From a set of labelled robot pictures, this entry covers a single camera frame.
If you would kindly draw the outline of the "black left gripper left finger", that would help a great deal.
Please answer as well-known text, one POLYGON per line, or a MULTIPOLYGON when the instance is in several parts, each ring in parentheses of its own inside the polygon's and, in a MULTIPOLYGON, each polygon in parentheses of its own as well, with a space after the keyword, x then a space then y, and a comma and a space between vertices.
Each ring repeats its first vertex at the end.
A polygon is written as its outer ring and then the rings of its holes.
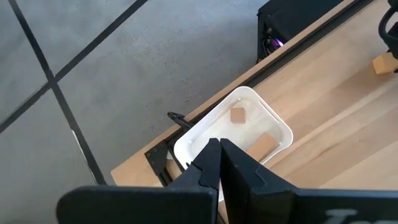
POLYGON ((167 187, 79 187, 57 203, 59 223, 216 223, 221 143, 208 141, 167 187))

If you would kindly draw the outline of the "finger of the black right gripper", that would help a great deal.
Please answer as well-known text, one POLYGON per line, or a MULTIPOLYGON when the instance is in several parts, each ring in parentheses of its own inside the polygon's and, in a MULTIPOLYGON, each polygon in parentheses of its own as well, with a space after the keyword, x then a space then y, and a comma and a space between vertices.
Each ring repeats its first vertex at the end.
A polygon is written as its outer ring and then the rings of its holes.
POLYGON ((390 54, 390 57, 388 58, 389 71, 397 73, 397 58, 395 58, 391 49, 388 50, 388 53, 390 54))

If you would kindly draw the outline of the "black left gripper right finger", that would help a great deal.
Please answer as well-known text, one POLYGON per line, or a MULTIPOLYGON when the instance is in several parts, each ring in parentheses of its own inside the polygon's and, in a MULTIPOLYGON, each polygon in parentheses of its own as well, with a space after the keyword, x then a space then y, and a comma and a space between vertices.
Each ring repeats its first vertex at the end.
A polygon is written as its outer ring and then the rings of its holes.
POLYGON ((230 223, 397 223, 397 192, 301 189, 228 139, 221 184, 230 223))

